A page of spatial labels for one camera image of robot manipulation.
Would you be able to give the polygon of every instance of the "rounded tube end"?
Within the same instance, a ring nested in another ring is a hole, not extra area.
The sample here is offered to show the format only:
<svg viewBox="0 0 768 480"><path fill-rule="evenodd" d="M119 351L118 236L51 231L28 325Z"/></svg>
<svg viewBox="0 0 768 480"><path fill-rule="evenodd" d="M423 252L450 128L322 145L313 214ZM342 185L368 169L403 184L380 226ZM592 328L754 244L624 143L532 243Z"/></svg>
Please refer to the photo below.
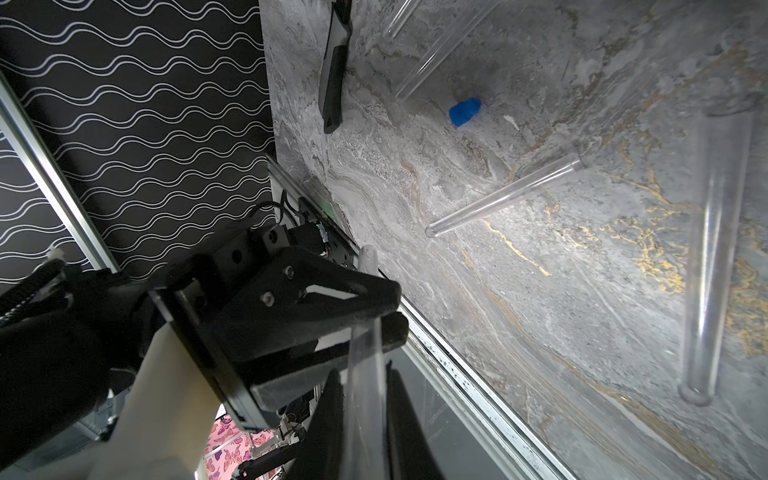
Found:
<svg viewBox="0 0 768 480"><path fill-rule="evenodd" d="M677 385L677 393L680 397L691 405L705 407L712 403L713 396L708 392L699 392L686 387L682 383Z"/></svg>

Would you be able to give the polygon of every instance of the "pink butterfly patterned surface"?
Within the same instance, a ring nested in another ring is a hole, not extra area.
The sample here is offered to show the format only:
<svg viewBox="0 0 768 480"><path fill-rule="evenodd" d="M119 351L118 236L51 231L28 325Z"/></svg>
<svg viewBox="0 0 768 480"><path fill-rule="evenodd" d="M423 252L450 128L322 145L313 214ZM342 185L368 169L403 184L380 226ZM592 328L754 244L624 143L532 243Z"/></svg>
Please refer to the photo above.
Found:
<svg viewBox="0 0 768 480"><path fill-rule="evenodd" d="M275 436L272 430L264 430L263 432L251 433L250 441L254 447L260 447L270 441Z"/></svg>
<svg viewBox="0 0 768 480"><path fill-rule="evenodd" d="M227 440L240 435L242 432L235 426L235 422L232 421L232 417L229 415L222 415L216 419L214 426L210 429L210 435L208 436L208 444L205 445L203 455L208 455L216 448L222 446Z"/></svg>
<svg viewBox="0 0 768 480"><path fill-rule="evenodd" d="M235 467L251 460L251 445L261 446L272 437L271 430L250 434L240 431L229 415L218 418L210 430L203 455L208 480L231 480Z"/></svg>

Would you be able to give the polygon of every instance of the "metal frame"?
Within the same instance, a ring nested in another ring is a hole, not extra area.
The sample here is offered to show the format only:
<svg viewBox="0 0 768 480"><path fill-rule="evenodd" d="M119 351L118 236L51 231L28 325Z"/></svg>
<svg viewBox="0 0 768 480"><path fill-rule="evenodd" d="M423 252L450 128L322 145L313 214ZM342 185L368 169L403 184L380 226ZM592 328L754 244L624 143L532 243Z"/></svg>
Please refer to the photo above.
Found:
<svg viewBox="0 0 768 480"><path fill-rule="evenodd" d="M91 265L96 270L119 271L118 263L2 74L0 129Z"/></svg>
<svg viewBox="0 0 768 480"><path fill-rule="evenodd" d="M272 157L268 158L270 174L277 183L295 200L306 197L314 204L303 188ZM359 253L354 240L340 228L337 230ZM406 354L508 478L577 480L404 295L399 311L410 325L408 342L403 347Z"/></svg>

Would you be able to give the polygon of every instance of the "black wavy patterned wall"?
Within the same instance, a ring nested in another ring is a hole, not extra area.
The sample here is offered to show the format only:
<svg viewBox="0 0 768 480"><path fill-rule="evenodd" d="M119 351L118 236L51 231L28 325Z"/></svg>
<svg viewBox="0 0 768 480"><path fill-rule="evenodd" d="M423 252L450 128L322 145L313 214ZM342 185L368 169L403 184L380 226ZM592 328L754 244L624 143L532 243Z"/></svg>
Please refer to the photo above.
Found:
<svg viewBox="0 0 768 480"><path fill-rule="evenodd" d="M6 139L0 140L0 293L61 248L70 263L88 261Z"/></svg>
<svg viewBox="0 0 768 480"><path fill-rule="evenodd" d="M270 199L256 2L0 0L0 68L134 278ZM2 195L0 215L29 193ZM24 221L67 236L42 217Z"/></svg>

